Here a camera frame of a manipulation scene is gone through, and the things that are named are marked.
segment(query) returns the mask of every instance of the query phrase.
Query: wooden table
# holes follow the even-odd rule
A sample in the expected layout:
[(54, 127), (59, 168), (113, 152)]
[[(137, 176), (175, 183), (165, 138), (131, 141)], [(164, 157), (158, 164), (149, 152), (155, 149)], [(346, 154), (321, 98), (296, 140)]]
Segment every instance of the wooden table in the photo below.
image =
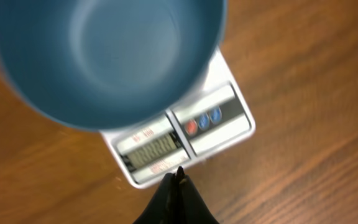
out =
[[(216, 219), (358, 223), (358, 0), (230, 0), (222, 52), (257, 132), (186, 171)], [(0, 223), (131, 223), (155, 190), (0, 79)]]

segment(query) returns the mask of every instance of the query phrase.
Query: button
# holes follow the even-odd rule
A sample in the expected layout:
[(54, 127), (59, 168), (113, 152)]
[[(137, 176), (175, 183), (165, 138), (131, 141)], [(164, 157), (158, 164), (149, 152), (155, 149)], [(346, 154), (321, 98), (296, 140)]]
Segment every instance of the button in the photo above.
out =
[(200, 118), (198, 119), (198, 126), (201, 130), (205, 130), (209, 126), (209, 117), (208, 114), (202, 114)]
[(185, 129), (188, 135), (196, 134), (198, 129), (196, 121), (193, 119), (189, 120), (185, 125)]
[(219, 107), (212, 109), (209, 112), (209, 117), (213, 124), (217, 124), (222, 120), (222, 111)]

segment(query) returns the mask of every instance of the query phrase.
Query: digital scale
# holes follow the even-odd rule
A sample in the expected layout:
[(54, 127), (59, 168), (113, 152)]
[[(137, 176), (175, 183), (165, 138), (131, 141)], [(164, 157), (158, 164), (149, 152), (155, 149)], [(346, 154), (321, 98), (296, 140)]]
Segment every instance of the digital scale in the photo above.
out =
[(144, 123), (101, 134), (129, 183), (144, 189), (254, 131), (255, 121), (218, 49), (206, 75), (179, 102)]

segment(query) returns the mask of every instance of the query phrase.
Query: red button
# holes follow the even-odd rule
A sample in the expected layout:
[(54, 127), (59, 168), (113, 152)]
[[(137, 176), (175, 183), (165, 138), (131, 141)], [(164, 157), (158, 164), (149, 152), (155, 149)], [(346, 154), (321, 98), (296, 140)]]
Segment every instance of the red button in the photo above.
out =
[(186, 124), (186, 132), (188, 135), (194, 135), (197, 133), (197, 122), (195, 120), (189, 120)]

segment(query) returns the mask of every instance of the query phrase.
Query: digital display screen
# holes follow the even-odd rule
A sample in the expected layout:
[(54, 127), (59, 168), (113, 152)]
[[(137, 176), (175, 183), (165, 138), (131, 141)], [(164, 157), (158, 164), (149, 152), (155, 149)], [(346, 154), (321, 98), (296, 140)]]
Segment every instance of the digital display screen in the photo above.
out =
[(181, 147), (182, 145), (177, 133), (172, 131), (122, 156), (122, 160), (129, 171), (133, 172)]

